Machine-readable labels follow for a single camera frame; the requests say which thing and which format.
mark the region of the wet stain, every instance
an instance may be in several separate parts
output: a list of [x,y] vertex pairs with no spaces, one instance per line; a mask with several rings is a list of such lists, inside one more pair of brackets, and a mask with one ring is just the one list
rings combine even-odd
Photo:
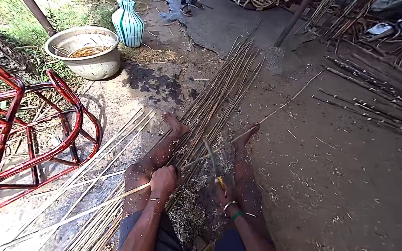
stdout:
[[148,99],[151,100],[155,105],[157,105],[159,102],[161,102],[161,99],[156,99],[153,96],[149,96]]
[[199,95],[199,93],[195,89],[191,89],[190,91],[188,91],[188,93],[188,96],[191,97],[193,100],[196,100]]
[[[162,68],[157,69],[159,73],[162,73]],[[130,81],[124,79],[122,83],[124,86],[129,84],[131,88],[140,90],[141,92],[155,92],[158,95],[162,95],[162,100],[168,102],[168,98],[171,98],[177,105],[182,104],[181,85],[175,78],[168,75],[153,75],[154,70],[141,68],[138,65],[133,65],[129,70]],[[155,99],[150,96],[149,99],[153,100],[155,104],[160,102],[160,99]]]

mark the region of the shorts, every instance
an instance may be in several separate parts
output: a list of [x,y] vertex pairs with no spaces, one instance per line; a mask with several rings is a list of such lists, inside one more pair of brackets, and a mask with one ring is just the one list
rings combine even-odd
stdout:
[[[119,236],[119,247],[118,251],[122,248],[126,237],[133,230],[134,225],[142,214],[142,210],[138,211],[130,216],[124,218],[120,222],[120,236]],[[156,235],[156,242],[154,244],[155,251],[183,251],[181,242],[176,236],[175,229],[170,221],[167,214],[163,214],[161,217],[161,222],[159,223],[158,233]],[[243,240],[240,234],[235,229],[226,230],[221,239],[219,239],[215,246],[215,251],[246,251],[244,247]]]

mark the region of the green striped vase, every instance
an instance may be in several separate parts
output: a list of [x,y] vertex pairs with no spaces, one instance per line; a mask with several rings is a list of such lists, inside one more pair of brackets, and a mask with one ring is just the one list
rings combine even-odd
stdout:
[[120,41],[128,47],[139,47],[144,37],[145,23],[134,11],[135,2],[132,0],[117,0],[120,9],[111,16]]

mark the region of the concrete floor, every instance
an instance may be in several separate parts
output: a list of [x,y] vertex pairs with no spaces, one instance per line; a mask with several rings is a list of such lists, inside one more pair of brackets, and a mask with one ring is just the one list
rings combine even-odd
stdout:
[[[166,64],[161,72],[158,72],[158,65],[142,64],[137,68],[135,63],[126,62],[125,71],[120,75],[93,85],[85,102],[93,113],[102,114],[101,118],[105,120],[104,142],[131,114],[126,110],[155,107],[158,109],[156,118],[159,118],[159,112],[169,108],[181,114],[193,100],[190,93],[193,90],[200,92],[207,83],[194,79],[209,79],[219,68],[220,60],[215,53],[225,58],[236,37],[246,36],[246,30],[250,32],[261,19],[254,38],[255,45],[264,54],[291,17],[289,12],[279,8],[254,12],[229,0],[203,1],[214,9],[193,10],[193,17],[181,17],[180,22],[187,27],[177,23],[160,26],[166,20],[159,17],[155,8],[164,11],[168,7],[163,1],[145,1],[148,10],[141,15],[147,21],[146,29],[157,37],[145,33],[144,42],[155,49],[171,48],[181,58],[176,65]],[[170,8],[178,12],[178,1],[171,2]],[[301,44],[305,40],[309,38],[288,36],[282,45],[285,55],[280,66],[282,71],[274,73],[262,69],[240,104],[243,112],[232,115],[228,128],[223,130],[224,139],[228,135],[238,135],[248,123],[260,121],[285,103],[323,69],[321,64],[328,63],[323,55],[332,53],[327,51],[326,43],[316,39]],[[353,51],[342,45],[338,53],[349,55]],[[135,84],[130,85],[137,71],[142,71],[140,69],[152,69],[154,76],[148,76],[152,79],[163,75],[169,76],[170,82],[176,79],[181,86],[178,98],[183,102],[163,101],[162,94],[147,91],[143,80],[137,82],[138,89]],[[251,163],[263,188],[265,219],[278,250],[402,250],[402,136],[368,122],[366,118],[312,99],[312,95],[319,96],[318,88],[346,98],[370,100],[376,97],[342,78],[323,72],[288,107],[266,120],[261,125],[261,134],[251,140]],[[134,162],[159,138],[159,129],[159,119],[153,120],[149,132],[132,152],[134,155],[122,158],[110,172]],[[109,188],[119,180],[119,177],[113,178],[103,185]],[[73,191],[66,199],[72,200],[80,192]],[[104,192],[102,186],[96,186],[78,210],[95,205],[98,195]],[[6,235],[43,201],[44,198],[27,197],[13,203],[9,214],[0,214],[0,224],[4,220],[18,219],[4,225],[8,229]],[[25,207],[23,214],[17,214],[21,206]],[[67,206],[55,208],[57,216],[44,215],[40,225],[35,227],[55,222]],[[63,247],[75,227],[83,221],[60,228],[44,250]],[[25,242],[15,249],[35,250],[37,242]]]

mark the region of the bare foot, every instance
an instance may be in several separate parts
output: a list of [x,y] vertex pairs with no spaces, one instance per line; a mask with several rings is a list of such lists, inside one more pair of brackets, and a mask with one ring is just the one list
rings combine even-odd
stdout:
[[239,138],[237,141],[234,142],[235,145],[235,150],[237,149],[243,149],[246,143],[249,141],[252,135],[256,134],[258,130],[260,129],[260,124],[259,123],[254,123],[250,124],[246,127],[246,131],[249,131],[251,128],[253,128],[249,133],[243,135],[241,138]]
[[183,123],[179,122],[178,119],[176,118],[176,115],[172,112],[164,112],[162,114],[162,120],[164,122],[171,126],[173,131],[176,131],[182,135],[186,134],[188,132],[188,126],[184,125]]

